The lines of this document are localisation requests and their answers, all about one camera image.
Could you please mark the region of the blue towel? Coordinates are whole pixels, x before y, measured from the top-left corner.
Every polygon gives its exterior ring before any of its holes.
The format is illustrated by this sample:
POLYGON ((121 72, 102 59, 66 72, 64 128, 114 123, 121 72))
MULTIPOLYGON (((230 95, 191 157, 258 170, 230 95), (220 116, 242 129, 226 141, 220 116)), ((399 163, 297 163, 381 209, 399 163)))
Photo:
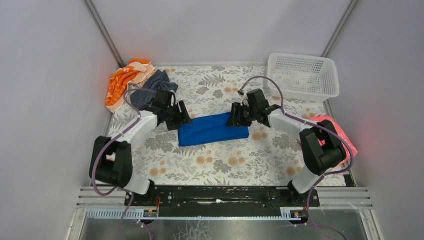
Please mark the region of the blue towel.
POLYGON ((222 141, 246 139, 249 137, 247 126, 226 126, 229 112, 197 117, 191 124, 183 124, 177 130, 178 145, 189 147, 222 141))

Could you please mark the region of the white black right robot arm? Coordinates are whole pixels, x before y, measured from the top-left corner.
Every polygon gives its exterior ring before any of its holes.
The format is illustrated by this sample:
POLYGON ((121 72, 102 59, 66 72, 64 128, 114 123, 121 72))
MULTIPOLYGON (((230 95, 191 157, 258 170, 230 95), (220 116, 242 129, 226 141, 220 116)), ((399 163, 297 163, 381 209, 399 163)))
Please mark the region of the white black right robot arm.
POLYGON ((240 102, 231 105, 227 127, 249 127, 257 122, 283 130, 300 142, 304 167, 287 184, 288 197, 296 200, 315 186, 330 169, 347 158, 343 139, 329 120, 309 121, 269 104, 262 90, 249 91, 240 102))

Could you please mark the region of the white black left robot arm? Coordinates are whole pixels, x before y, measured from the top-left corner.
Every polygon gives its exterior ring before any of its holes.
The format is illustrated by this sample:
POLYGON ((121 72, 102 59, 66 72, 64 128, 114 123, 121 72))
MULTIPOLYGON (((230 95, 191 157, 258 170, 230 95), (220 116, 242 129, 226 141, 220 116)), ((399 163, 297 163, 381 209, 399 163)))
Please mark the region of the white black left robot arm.
POLYGON ((144 141, 146 135, 162 123, 174 131, 193 122, 185 103, 178 101, 169 90, 157 90, 148 103, 132 108, 136 111, 135 118, 116 136, 100 135, 94 141, 89 177, 100 196, 107 196, 118 188, 131 194, 147 194, 152 183, 134 172, 132 144, 144 141))

